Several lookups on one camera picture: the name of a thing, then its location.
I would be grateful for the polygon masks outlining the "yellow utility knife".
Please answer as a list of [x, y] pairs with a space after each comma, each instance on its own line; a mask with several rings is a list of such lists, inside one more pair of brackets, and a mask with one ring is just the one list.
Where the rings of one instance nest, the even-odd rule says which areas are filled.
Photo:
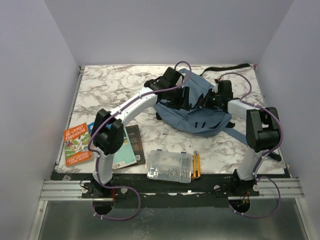
[[193, 152], [193, 174], [191, 179], [193, 181], [199, 179], [201, 177], [201, 163], [200, 163], [200, 154], [198, 151]]

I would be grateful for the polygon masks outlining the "blue blister pack card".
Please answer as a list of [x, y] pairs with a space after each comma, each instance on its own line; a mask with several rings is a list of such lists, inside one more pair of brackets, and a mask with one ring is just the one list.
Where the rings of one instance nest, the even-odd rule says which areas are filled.
[[90, 133], [93, 131], [94, 124], [95, 124], [95, 123], [92, 122], [92, 123], [90, 123], [90, 124], [87, 125], [87, 126], [88, 126], [88, 130], [89, 130]]

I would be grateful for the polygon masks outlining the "blue student backpack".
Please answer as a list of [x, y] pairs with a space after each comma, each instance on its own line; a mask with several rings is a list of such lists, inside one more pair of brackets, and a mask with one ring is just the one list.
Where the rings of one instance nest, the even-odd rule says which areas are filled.
[[[187, 74], [189, 70], [179, 70]], [[172, 128], [201, 137], [213, 137], [224, 131], [247, 145], [246, 121], [223, 110], [213, 110], [204, 107], [204, 98], [214, 85], [203, 78], [201, 74], [191, 73], [191, 77], [184, 87], [189, 87], [190, 110], [174, 109], [164, 105], [164, 95], [154, 109], [158, 120], [164, 121]], [[281, 161], [279, 154], [267, 154], [269, 159]]]

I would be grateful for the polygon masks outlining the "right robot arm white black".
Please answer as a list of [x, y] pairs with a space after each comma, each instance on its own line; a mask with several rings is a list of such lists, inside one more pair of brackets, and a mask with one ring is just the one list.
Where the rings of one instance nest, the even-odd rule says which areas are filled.
[[238, 179], [230, 183], [230, 191], [241, 196], [248, 190], [246, 181], [255, 178], [263, 157], [276, 150], [283, 140], [278, 111], [235, 98], [232, 83], [220, 80], [217, 90], [210, 88], [203, 100], [204, 107], [222, 110], [245, 120], [245, 139], [248, 146], [245, 157], [236, 169]]

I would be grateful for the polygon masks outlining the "aluminium rail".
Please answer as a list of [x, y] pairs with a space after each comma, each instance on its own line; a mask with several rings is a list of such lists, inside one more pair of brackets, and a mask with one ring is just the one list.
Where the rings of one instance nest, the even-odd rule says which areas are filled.
[[[255, 199], [276, 199], [278, 194], [282, 199], [304, 198], [305, 193], [298, 178], [274, 178], [273, 181], [262, 179], [258, 182], [259, 195], [250, 195]], [[92, 193], [84, 197], [80, 182], [76, 180], [49, 180], [42, 185], [39, 199], [41, 201], [99, 201], [110, 202], [110, 197], [95, 197]]]

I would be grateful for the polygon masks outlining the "black mounting base plate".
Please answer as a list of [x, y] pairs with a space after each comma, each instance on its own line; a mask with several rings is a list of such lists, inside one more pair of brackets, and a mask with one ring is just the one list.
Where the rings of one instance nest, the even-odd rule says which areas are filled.
[[[290, 179], [288, 174], [268, 174], [262, 179]], [[203, 174], [190, 183], [148, 179], [146, 174], [116, 173], [107, 186], [102, 187], [88, 173], [63, 175], [53, 173], [49, 181], [79, 181], [84, 197], [111, 198], [111, 201], [93, 201], [115, 204], [117, 208], [136, 208], [138, 197], [142, 208], [227, 208], [231, 201], [252, 200], [259, 195], [258, 183], [241, 183], [232, 174]]]

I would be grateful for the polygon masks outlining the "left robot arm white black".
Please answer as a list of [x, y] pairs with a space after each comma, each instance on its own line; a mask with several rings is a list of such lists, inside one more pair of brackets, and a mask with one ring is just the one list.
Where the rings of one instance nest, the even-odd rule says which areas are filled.
[[93, 179], [93, 191], [101, 198], [107, 197], [111, 191], [109, 181], [113, 177], [112, 165], [115, 153], [124, 143], [124, 129], [127, 124], [149, 107], [156, 105], [163, 94], [182, 90], [192, 75], [192, 69], [183, 75], [176, 68], [168, 67], [163, 75], [148, 80], [143, 87], [129, 100], [110, 111], [101, 109], [96, 114], [88, 150], [97, 154]]

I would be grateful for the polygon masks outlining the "orange treehouse book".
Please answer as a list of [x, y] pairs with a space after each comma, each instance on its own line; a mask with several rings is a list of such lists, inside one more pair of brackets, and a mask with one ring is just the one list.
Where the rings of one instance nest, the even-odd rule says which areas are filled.
[[86, 123], [64, 130], [63, 148], [67, 167], [93, 159], [93, 153], [88, 149], [90, 140], [91, 136]]

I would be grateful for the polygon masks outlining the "teal paperback book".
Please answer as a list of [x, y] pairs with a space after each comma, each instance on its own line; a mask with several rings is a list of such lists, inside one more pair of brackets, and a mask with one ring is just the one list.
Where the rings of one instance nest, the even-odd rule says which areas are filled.
[[127, 137], [121, 148], [114, 154], [112, 169], [122, 169], [134, 165], [137, 162], [132, 145]]

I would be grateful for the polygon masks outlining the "clear plastic screw box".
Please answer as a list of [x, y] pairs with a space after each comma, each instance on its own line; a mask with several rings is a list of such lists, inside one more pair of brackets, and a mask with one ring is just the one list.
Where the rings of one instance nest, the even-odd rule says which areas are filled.
[[152, 150], [147, 161], [147, 178], [189, 184], [192, 181], [193, 156], [186, 152]]

